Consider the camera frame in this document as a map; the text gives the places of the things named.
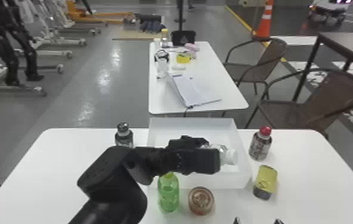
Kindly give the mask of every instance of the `yellow container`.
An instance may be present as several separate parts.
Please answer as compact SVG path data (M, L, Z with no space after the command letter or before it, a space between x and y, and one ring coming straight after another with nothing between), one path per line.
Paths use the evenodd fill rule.
M190 55L186 53L178 53L176 55L176 61L180 64L186 64L190 61Z

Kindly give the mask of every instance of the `traffic cone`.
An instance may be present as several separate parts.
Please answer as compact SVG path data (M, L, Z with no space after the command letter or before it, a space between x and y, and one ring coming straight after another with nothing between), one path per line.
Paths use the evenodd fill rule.
M256 30L257 38L268 38L270 36L271 14L273 13L274 0L265 2L265 9L259 27Z

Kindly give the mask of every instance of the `green plastic bottle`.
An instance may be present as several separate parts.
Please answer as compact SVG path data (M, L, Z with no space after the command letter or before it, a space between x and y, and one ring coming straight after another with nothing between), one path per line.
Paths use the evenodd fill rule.
M179 206L179 182L173 172L159 178L157 190L160 210L165 213L175 211Z

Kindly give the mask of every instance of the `open notebook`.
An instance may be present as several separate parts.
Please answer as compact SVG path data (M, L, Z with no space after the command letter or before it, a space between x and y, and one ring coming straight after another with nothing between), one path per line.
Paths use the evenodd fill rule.
M199 87L193 79L183 74L168 74L167 79L187 108L221 100L221 97L216 96L209 89Z

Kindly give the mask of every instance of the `clear plastic box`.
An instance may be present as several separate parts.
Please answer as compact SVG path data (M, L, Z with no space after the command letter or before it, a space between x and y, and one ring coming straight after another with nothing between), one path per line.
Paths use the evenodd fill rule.
M170 139L179 139L181 135L205 138L210 144L234 148L239 154L237 165L224 165L221 171L214 175L192 173L184 176L176 173L181 189L196 186L205 186L209 189L237 189L246 186L252 176L252 169L233 119L151 118L147 145L165 147ZM157 179L150 186L157 188Z

